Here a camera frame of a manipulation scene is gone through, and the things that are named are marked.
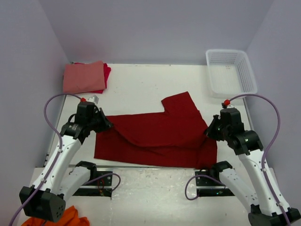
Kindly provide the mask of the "dark red t shirt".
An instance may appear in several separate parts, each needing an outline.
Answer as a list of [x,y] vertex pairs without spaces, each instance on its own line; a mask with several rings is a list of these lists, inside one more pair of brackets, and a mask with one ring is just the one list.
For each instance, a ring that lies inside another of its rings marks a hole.
[[113,127],[98,133],[94,158],[141,165],[208,169],[217,143],[189,92],[161,101],[164,111],[108,116]]

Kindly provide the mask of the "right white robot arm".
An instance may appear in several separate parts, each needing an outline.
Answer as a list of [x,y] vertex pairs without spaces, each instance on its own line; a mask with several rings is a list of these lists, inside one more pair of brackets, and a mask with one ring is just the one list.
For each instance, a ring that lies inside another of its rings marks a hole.
[[214,164],[209,170],[215,185],[223,184],[238,198],[248,212],[252,226],[289,226],[301,218],[281,194],[270,169],[263,159],[264,149],[257,133],[245,130],[236,108],[222,109],[205,130],[215,141],[225,141],[238,156],[252,182],[248,186],[227,161]]

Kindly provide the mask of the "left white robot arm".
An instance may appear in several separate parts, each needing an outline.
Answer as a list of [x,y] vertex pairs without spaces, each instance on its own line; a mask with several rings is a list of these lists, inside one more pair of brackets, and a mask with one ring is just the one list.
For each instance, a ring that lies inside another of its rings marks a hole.
[[85,183],[93,185],[98,179],[96,165],[86,161],[80,161],[65,178],[71,160],[92,131],[99,133],[112,126],[95,97],[78,103],[74,116],[62,126],[57,147],[44,170],[30,187],[24,186],[19,193],[26,216],[59,221],[66,202],[79,187]]

